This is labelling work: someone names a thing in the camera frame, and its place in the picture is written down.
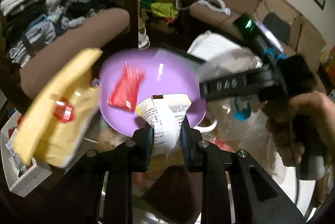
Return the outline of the person right hand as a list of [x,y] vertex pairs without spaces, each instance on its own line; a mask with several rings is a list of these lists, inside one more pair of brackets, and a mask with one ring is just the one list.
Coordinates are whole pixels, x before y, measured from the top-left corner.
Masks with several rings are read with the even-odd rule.
[[285,166],[301,162],[307,139],[313,134],[334,154],[334,102],[325,94],[314,91],[286,102],[269,101],[263,112],[267,116],[266,129]]

